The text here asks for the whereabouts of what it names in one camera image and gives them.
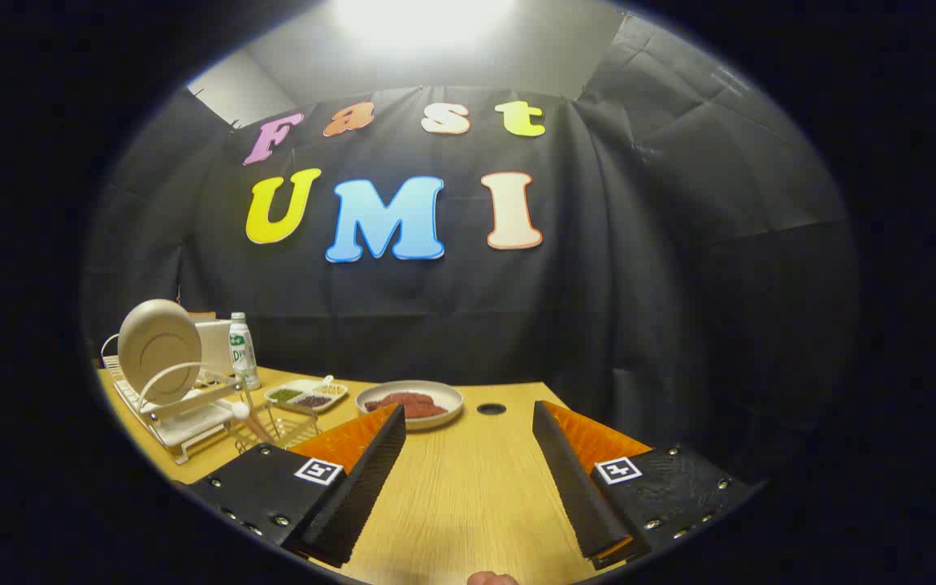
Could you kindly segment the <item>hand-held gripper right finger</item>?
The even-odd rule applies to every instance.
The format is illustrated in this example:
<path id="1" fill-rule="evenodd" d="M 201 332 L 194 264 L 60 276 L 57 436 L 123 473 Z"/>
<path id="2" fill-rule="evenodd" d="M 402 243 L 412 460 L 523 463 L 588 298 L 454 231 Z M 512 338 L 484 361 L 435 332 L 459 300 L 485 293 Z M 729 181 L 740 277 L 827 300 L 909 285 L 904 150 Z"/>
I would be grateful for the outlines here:
<path id="1" fill-rule="evenodd" d="M 761 491 L 686 444 L 650 447 L 547 401 L 535 403 L 532 434 L 595 569 L 664 556 Z"/>

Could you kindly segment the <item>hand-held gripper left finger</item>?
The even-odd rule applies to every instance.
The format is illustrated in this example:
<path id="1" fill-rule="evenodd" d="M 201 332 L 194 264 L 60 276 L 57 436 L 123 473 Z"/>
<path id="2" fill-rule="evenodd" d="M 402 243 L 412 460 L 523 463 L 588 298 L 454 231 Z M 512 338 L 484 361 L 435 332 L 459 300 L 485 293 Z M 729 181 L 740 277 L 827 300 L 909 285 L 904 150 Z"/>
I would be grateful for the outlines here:
<path id="1" fill-rule="evenodd" d="M 352 558 L 405 438 L 405 408 L 390 404 L 292 448 L 253 445 L 184 491 L 250 536 L 338 569 Z"/>

